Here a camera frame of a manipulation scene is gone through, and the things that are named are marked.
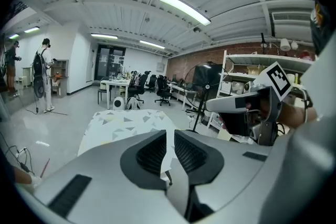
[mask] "white table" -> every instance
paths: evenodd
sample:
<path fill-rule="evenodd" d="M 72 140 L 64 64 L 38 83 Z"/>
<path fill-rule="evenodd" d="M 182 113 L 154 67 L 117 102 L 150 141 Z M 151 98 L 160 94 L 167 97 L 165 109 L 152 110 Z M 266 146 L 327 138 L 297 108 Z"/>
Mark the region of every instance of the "white table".
<path fill-rule="evenodd" d="M 187 94 L 189 94 L 189 93 L 194 94 L 193 100 L 195 100 L 195 97 L 196 97 L 196 94 L 197 94 L 197 92 L 195 92 L 195 91 L 184 90 L 183 88 L 178 87 L 174 84 L 168 84 L 168 87 L 170 87 L 170 91 L 169 91 L 170 93 L 172 93 L 173 89 L 177 90 L 178 92 L 184 92 L 183 100 L 181 99 L 181 101 L 183 101 L 182 110 L 184 110 L 185 103 L 188 100 L 187 99 Z M 194 106 L 190 102 L 188 102 L 188 104 L 191 106 L 191 109 L 194 109 Z"/>
<path fill-rule="evenodd" d="M 130 85 L 131 80 L 130 79 L 124 79 L 124 80 L 102 80 L 102 83 L 106 84 L 106 100 L 107 100 L 107 109 L 110 109 L 110 85 L 114 86 L 121 86 L 121 87 L 126 87 L 126 92 L 125 92 L 125 105 L 127 104 L 127 95 L 128 95 L 128 87 Z"/>
<path fill-rule="evenodd" d="M 176 158 L 174 133 L 177 127 L 162 111 L 158 110 L 105 110 L 93 115 L 84 132 L 77 156 L 93 147 L 141 135 L 143 133 L 166 130 L 166 155 L 161 164 L 161 179 L 169 181 L 164 172 L 171 169 Z"/>

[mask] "white bag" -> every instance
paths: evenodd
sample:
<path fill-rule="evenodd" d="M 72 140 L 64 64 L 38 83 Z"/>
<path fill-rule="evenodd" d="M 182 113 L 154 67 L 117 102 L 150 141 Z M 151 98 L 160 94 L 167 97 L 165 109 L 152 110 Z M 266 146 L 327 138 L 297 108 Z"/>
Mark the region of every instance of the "white bag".
<path fill-rule="evenodd" d="M 128 110 L 139 110 L 140 109 L 139 102 L 137 101 L 135 97 L 128 98 L 126 107 Z"/>

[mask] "glossy floor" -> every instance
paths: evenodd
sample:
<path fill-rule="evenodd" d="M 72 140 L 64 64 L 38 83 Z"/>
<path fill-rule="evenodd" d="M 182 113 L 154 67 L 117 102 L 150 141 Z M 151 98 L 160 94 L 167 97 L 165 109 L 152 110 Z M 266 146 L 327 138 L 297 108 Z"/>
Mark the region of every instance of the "glossy floor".
<path fill-rule="evenodd" d="M 22 108 L 21 101 L 23 104 L 29 103 L 32 95 L 29 88 L 24 91 L 20 90 L 21 99 L 16 98 L 6 103 L 8 110 L 12 111 L 13 114 L 9 122 L 1 123 L 1 132 L 9 146 L 16 145 L 19 151 L 23 147 L 29 149 L 32 156 L 33 171 L 36 175 L 42 173 L 49 158 L 50 162 L 44 177 L 77 156 L 84 131 L 92 116 L 98 111 L 106 110 L 106 94 L 102 94 L 102 101 L 97 104 L 97 89 L 98 87 L 92 86 L 64 98 L 53 97 L 52 103 L 56 107 L 54 111 L 67 115 L 43 114 L 41 107 L 38 115 L 26 111 Z M 119 94 L 119 92 L 112 92 L 112 99 L 116 94 Z M 158 96 L 150 92 L 146 92 L 140 98 L 144 100 L 144 104 L 141 105 L 142 109 L 161 110 L 173 121 L 177 128 L 181 130 L 192 129 L 194 120 L 191 120 L 182 110 L 181 102 L 172 100 L 171 106 L 167 104 L 160 106 L 158 102 L 154 103 Z M 28 105 L 26 108 L 35 112 L 35 103 Z M 211 137 L 217 136 L 216 129 L 212 127 L 207 129 L 202 124 L 197 125 L 196 131 Z M 3 142 L 1 142 L 1 147 L 5 151 L 7 150 Z M 10 153 L 7 153 L 6 157 L 12 164 L 15 164 L 15 159 Z M 24 162 L 26 159 L 25 153 L 20 155 L 19 159 Z M 27 165 L 30 168 L 29 156 Z"/>

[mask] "black pole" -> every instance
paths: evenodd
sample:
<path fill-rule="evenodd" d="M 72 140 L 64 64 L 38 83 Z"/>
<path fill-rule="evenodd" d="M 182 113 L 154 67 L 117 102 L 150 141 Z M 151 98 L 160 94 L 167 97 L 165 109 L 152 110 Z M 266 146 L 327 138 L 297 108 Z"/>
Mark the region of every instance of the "black pole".
<path fill-rule="evenodd" d="M 198 122 L 198 119 L 200 118 L 199 115 L 201 114 L 202 112 L 202 106 L 203 106 L 203 103 L 204 103 L 204 99 L 205 99 L 205 96 L 208 94 L 208 90 L 205 89 L 205 93 L 199 103 L 199 107 L 198 107 L 198 114 L 197 114 L 197 118 L 196 118 L 196 122 L 194 124 L 194 128 L 193 128 L 193 132 L 195 133 L 195 130 L 196 130 L 196 126 L 197 126 L 197 122 Z"/>

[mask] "fan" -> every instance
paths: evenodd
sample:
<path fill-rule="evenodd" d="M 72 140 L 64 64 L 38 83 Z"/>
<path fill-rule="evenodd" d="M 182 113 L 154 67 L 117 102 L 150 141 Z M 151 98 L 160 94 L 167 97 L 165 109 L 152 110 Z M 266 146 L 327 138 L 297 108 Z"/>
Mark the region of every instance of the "fan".
<path fill-rule="evenodd" d="M 205 102 L 217 98 L 218 89 L 222 87 L 223 81 L 227 78 L 231 82 L 231 77 L 223 69 L 223 66 L 211 61 L 194 66 L 186 75 L 183 82 L 184 94 L 188 102 L 193 107 L 198 108 L 197 110 L 186 110 L 187 112 L 197 113 L 193 132 L 195 132 L 199 116 L 202 115 L 203 117 L 204 115 L 204 110 L 206 110 Z"/>

